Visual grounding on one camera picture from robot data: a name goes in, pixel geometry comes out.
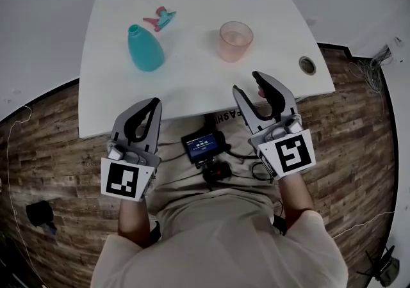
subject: pink plastic cup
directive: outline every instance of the pink plastic cup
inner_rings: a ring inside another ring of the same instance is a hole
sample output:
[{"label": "pink plastic cup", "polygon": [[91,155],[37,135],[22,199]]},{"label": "pink plastic cup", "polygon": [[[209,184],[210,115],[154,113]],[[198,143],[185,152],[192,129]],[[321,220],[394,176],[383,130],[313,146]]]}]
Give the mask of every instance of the pink plastic cup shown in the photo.
[{"label": "pink plastic cup", "polygon": [[228,22],[221,26],[220,56],[228,63],[238,61],[254,39],[252,30],[241,22]]}]

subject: electronic device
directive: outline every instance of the electronic device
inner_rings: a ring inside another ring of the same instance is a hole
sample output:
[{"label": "electronic device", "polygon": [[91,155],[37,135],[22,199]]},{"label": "electronic device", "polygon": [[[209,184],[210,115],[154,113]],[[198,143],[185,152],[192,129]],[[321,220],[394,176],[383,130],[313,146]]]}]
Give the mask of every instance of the electronic device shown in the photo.
[{"label": "electronic device", "polygon": [[226,150],[224,134],[207,126],[182,137],[181,142],[191,163],[197,168],[212,163],[214,156]]},{"label": "electronic device", "polygon": [[212,183],[230,177],[232,171],[227,162],[216,162],[214,156],[227,150],[225,136],[214,127],[205,125],[202,129],[181,138],[192,164],[202,168],[204,180]]}]

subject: water bottle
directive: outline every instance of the water bottle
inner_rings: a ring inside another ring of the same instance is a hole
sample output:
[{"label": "water bottle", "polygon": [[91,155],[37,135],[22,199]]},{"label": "water bottle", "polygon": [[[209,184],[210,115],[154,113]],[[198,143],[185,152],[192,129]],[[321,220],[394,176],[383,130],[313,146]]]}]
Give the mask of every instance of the water bottle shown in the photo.
[{"label": "water bottle", "polygon": [[136,24],[128,29],[128,49],[134,64],[144,72],[156,70],[165,59],[155,36]]}]

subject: white wall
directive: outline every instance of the white wall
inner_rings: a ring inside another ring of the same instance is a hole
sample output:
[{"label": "white wall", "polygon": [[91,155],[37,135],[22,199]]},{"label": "white wall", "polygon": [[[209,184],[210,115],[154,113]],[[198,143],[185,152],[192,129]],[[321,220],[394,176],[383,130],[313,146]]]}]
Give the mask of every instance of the white wall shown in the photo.
[{"label": "white wall", "polygon": [[[405,0],[293,1],[305,19],[316,20],[311,30],[318,42],[352,46],[357,56],[372,56],[385,44],[379,34],[390,26],[385,18],[405,4]],[[93,2],[0,0],[0,119],[79,75]],[[408,21],[406,17],[400,25],[410,26]],[[373,41],[370,48],[365,47],[368,36]]]},{"label": "white wall", "polygon": [[[410,35],[406,40],[410,55]],[[383,67],[395,114],[398,140],[398,189],[397,202],[387,247],[395,245],[393,257],[400,261],[400,272],[390,286],[404,288],[410,285],[410,56],[406,63],[392,62]],[[372,279],[369,288],[382,287]]]}]

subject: human arm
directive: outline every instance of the human arm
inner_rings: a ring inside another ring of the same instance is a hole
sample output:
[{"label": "human arm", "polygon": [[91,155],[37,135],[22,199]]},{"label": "human arm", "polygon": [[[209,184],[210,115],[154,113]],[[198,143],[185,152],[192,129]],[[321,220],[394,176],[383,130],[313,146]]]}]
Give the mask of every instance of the human arm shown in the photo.
[{"label": "human arm", "polygon": [[91,287],[119,287],[125,265],[148,246],[149,220],[145,200],[121,200],[118,234],[107,237],[92,275]]},{"label": "human arm", "polygon": [[121,200],[118,219],[118,235],[134,242],[141,248],[149,244],[149,219],[147,203]]},{"label": "human arm", "polygon": [[290,228],[304,211],[313,210],[313,201],[300,173],[279,180],[286,226]]}]

